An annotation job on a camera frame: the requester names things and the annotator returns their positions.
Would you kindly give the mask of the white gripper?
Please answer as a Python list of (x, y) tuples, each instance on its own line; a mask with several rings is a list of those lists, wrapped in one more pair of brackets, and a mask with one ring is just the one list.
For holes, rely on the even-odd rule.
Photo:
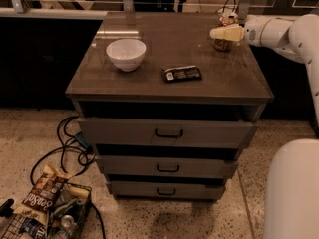
[(245, 35), (245, 41), (249, 45), (260, 46), (261, 33), (265, 22), (265, 17), (252, 17), (246, 21), (244, 28), (241, 27), (239, 24), (232, 24), (211, 29), (209, 35), (212, 39), (221, 39), (236, 42), (241, 41)]

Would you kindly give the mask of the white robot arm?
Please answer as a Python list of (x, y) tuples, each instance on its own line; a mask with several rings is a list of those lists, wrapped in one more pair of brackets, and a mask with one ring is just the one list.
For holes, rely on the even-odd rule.
[[(315, 116), (319, 117), (319, 16), (294, 20), (252, 17), (214, 28), (210, 37), (245, 40), (305, 66)], [(274, 154), (267, 176), (262, 239), (319, 239), (319, 140), (296, 139)]]

